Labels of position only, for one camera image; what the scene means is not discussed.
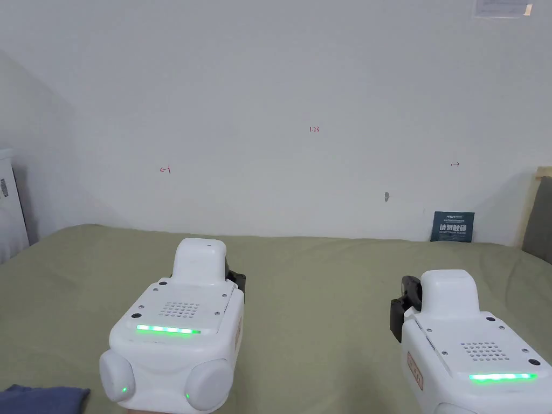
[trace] blue sign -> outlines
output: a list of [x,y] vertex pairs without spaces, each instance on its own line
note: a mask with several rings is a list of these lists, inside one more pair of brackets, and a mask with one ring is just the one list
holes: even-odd
[[431,241],[458,241],[470,243],[474,231],[475,213],[436,211],[433,215]]

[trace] blue cloth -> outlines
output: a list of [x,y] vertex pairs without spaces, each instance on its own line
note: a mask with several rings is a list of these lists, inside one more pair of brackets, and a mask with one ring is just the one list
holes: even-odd
[[0,414],[79,414],[90,389],[12,385],[0,392]]

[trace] white cabinet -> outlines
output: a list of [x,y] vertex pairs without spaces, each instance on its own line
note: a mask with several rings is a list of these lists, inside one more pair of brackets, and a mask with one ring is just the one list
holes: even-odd
[[13,176],[13,155],[13,150],[0,149],[0,264],[29,247]]

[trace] green indicator light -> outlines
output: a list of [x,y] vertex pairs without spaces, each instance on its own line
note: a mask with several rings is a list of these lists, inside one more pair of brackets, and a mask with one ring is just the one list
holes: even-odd
[[171,333],[201,333],[201,331],[195,329],[181,329],[172,326],[150,326],[150,325],[137,325],[136,329],[139,331],[156,331],[156,332],[171,332]]
[[536,379],[536,374],[474,374],[470,379],[477,383],[499,382],[499,381],[518,381]]

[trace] green bedsheet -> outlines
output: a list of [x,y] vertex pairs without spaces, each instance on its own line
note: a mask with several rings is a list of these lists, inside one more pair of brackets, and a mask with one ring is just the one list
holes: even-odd
[[[91,388],[86,413],[122,413],[98,358],[113,324],[172,272],[187,235],[96,225],[59,231],[0,266],[0,388]],[[217,237],[247,275],[243,342],[220,414],[414,412],[389,301],[401,277],[466,269],[483,310],[552,359],[552,265],[491,244]]]

